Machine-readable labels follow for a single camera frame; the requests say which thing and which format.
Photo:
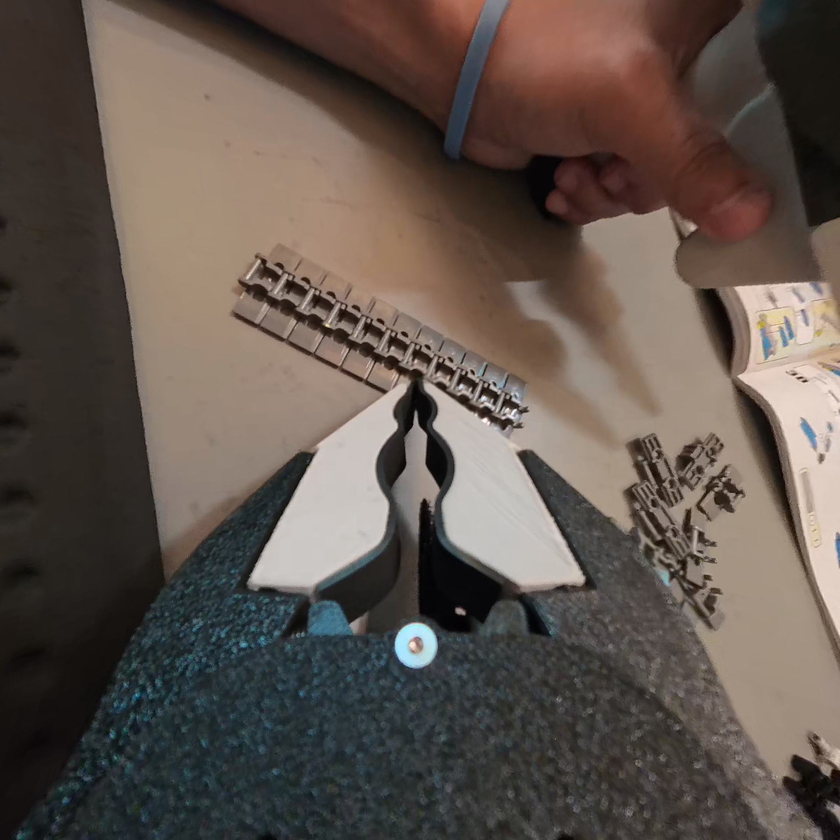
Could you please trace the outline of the instruction booklet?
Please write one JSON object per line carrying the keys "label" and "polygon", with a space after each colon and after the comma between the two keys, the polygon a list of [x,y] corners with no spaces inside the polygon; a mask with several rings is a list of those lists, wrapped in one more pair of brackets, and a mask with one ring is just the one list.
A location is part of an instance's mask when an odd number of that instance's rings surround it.
{"label": "instruction booklet", "polygon": [[839,314],[822,281],[717,290],[731,376],[767,417],[805,570],[839,643]]}

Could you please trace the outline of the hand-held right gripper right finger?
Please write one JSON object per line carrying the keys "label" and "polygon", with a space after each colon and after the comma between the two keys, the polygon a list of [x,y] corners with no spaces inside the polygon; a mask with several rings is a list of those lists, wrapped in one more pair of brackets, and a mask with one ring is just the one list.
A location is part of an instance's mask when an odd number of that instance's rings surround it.
{"label": "hand-held right gripper right finger", "polygon": [[444,551],[516,594],[582,587],[585,573],[508,437],[434,385],[417,384]]}

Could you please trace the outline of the person's left hand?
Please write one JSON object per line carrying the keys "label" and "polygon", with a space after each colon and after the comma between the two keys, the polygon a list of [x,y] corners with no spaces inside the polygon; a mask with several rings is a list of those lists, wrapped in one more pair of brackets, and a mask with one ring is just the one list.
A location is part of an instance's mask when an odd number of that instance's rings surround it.
{"label": "person's left hand", "polygon": [[461,151],[519,168],[561,158],[544,205],[574,225],[675,209],[725,241],[755,234],[769,191],[701,115],[686,73],[741,2],[511,2]]}

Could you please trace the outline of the grey desk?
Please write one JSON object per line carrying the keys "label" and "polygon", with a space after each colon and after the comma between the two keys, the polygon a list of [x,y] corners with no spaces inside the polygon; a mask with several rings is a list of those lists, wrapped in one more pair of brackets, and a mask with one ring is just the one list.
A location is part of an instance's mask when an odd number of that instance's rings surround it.
{"label": "grey desk", "polygon": [[[284,465],[375,399],[230,315],[239,272],[282,243],[523,377],[514,438],[630,538],[773,778],[806,729],[838,741],[833,645],[766,429],[730,384],[717,300],[675,273],[666,213],[563,230],[519,176],[447,162],[405,107],[214,8],[85,6],[168,573],[265,481],[270,445]],[[624,497],[631,439],[676,456],[708,433],[746,492],[709,527],[716,631],[643,558]],[[401,576],[367,637],[417,612],[411,531],[435,486],[419,428],[410,442]]]}

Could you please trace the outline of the pile of grey track links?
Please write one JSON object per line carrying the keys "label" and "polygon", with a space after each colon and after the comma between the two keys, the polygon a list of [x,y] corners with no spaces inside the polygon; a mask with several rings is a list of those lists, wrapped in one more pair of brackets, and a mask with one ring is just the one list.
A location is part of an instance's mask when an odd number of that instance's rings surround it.
{"label": "pile of grey track links", "polygon": [[692,624],[711,631],[725,616],[712,571],[718,542],[709,527],[746,498],[740,472],[721,462],[724,448],[715,433],[691,439],[676,456],[656,434],[626,444],[635,473],[624,491],[631,537]]}

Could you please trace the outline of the blue wristband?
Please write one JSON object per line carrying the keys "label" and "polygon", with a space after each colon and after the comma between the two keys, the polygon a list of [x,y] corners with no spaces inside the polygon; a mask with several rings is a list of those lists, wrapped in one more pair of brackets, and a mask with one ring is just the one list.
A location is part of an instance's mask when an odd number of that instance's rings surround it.
{"label": "blue wristband", "polygon": [[460,159],[478,86],[509,4],[509,1],[485,1],[479,11],[458,74],[444,132],[444,152],[451,161]]}

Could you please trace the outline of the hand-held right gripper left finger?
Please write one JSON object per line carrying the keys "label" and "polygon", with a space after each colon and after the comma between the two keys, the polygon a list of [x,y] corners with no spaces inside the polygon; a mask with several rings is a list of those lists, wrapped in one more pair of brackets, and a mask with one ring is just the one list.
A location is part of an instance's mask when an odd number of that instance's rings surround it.
{"label": "hand-held right gripper left finger", "polygon": [[248,578],[252,591],[382,599],[400,567],[393,487],[406,467],[413,384],[324,438]]}

